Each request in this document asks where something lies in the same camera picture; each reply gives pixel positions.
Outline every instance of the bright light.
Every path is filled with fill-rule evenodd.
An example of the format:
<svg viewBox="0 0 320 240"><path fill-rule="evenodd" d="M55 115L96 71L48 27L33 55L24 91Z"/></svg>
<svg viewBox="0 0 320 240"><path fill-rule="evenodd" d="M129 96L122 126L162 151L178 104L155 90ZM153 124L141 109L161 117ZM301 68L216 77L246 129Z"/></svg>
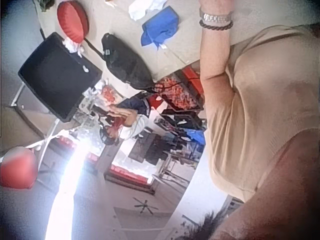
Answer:
<svg viewBox="0 0 320 240"><path fill-rule="evenodd" d="M81 141L65 167L59 191L53 201L45 240L72 239L74 195L90 146L90 142Z"/></svg>

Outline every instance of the dark hair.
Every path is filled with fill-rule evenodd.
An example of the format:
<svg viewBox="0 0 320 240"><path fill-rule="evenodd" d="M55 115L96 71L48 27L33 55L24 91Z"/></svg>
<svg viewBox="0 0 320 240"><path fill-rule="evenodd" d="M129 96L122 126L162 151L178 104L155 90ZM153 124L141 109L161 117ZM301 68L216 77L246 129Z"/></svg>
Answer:
<svg viewBox="0 0 320 240"><path fill-rule="evenodd" d="M203 223L191 228L188 235L180 236L175 240L209 240L223 222L225 213L226 211L221 210L216 216L214 212L206 214Z"/></svg>
<svg viewBox="0 0 320 240"><path fill-rule="evenodd" d="M102 141L105 145L107 145L107 146L111 146L111 145L117 146L117 145L118 145L119 139L118 139L118 138L111 137L111 136L108 134L107 129L106 129L105 127L101 127L101 128L100 128L99 134L100 134L101 141Z"/></svg>

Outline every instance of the metal watch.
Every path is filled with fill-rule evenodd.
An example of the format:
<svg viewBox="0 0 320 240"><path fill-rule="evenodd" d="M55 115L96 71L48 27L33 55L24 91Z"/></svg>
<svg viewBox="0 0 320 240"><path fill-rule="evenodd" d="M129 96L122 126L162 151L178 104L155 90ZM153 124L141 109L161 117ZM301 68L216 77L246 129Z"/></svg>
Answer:
<svg viewBox="0 0 320 240"><path fill-rule="evenodd" d="M213 23L229 23L232 20L232 12L228 15L210 15L204 13L200 8L200 17L203 21L213 22Z"/></svg>

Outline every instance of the white shirt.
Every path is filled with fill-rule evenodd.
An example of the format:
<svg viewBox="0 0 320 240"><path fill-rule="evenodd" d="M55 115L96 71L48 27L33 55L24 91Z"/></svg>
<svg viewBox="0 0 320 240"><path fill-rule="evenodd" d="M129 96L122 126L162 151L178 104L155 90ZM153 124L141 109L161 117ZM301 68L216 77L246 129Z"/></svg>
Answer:
<svg viewBox="0 0 320 240"><path fill-rule="evenodd" d="M132 126L127 127L123 126L120 130L119 137L121 139L127 140L132 138L143 131L143 129L147 126L149 118L145 115L138 114L136 120L132 124Z"/></svg>

